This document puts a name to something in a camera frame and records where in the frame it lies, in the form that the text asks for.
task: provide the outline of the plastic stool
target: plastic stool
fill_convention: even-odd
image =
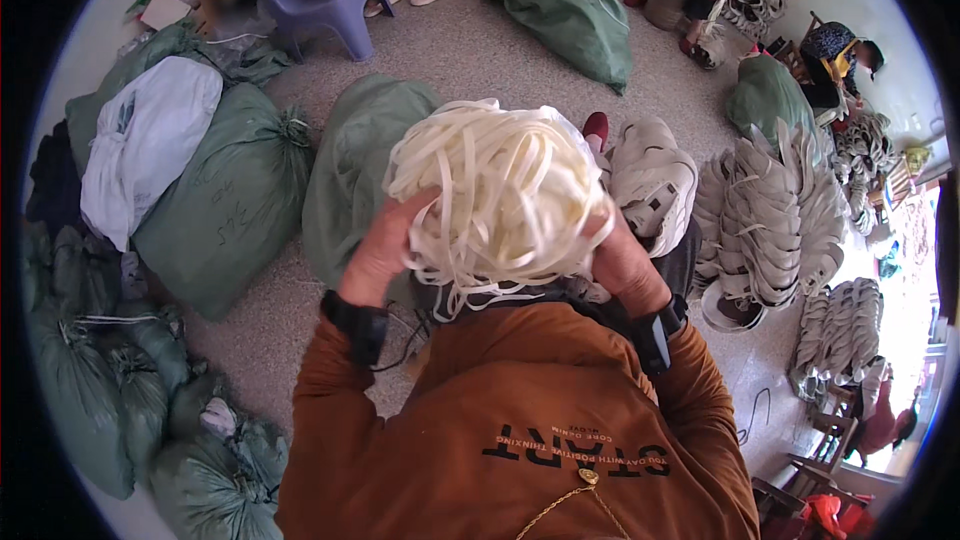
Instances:
[[[354,61],[366,61],[374,56],[363,9],[367,0],[265,0],[264,6],[276,20],[277,31],[285,37],[297,63],[304,55],[294,33],[299,30],[330,28],[340,37]],[[380,0],[387,15],[394,17],[389,0]]]

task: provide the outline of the wrist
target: wrist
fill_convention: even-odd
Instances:
[[[631,318],[642,318],[656,313],[670,304],[673,293],[657,270],[638,277],[634,283],[616,294]]]
[[[337,294],[354,307],[383,307],[387,287],[393,276],[372,271],[362,263],[351,260],[343,271]]]

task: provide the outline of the red slipper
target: red slipper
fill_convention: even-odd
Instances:
[[[629,6],[631,9],[639,9],[646,4],[647,0],[623,0],[623,5]]]
[[[688,57],[693,56],[693,42],[690,42],[687,38],[679,39],[679,51],[685,54]]]
[[[607,135],[610,134],[610,122],[607,121],[607,114],[597,111],[586,118],[583,124],[583,138],[596,134],[600,137],[600,154],[603,154],[607,147]]]

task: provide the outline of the floor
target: floor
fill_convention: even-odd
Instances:
[[[404,2],[396,18],[368,21],[376,48],[370,61],[355,64],[334,39],[319,38],[303,47],[306,62],[272,79],[266,91],[277,106],[302,106],[318,138],[339,93],[357,78],[382,73],[427,82],[447,100],[494,97],[506,108],[551,105],[576,125],[594,111],[605,111],[611,134],[630,117],[658,115],[698,162],[730,147],[738,133],[726,121],[723,105],[737,80],[736,64],[704,72],[679,53],[673,35],[654,28],[639,11],[630,11],[629,23],[634,62],[622,97],[583,77],[523,31],[501,5],[485,0],[441,0],[427,7]],[[238,405],[270,418],[288,434],[291,395],[322,291],[295,237],[221,323],[186,314],[190,351],[227,374]],[[814,441],[805,423],[806,406],[793,396],[785,376],[801,309],[795,304],[772,312],[757,329],[731,335],[708,328],[699,306],[693,306],[693,321],[732,392],[739,428],[750,424],[758,392],[771,392],[769,423],[761,396],[743,447],[754,475],[772,476],[786,465],[785,452],[809,450]],[[398,317],[416,321],[412,313]],[[402,354],[408,336],[407,327],[390,322],[382,364]],[[377,374],[368,395],[379,414],[390,416],[412,386],[398,367]]]

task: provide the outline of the black wristband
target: black wristband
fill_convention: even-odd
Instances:
[[[630,342],[640,360],[643,373],[657,376],[670,368],[670,337],[687,323],[687,301],[674,294],[661,310],[634,319],[630,323]]]
[[[350,341],[350,360],[357,366],[372,367],[380,359],[387,339],[386,308],[355,306],[327,290],[319,301],[319,311]]]

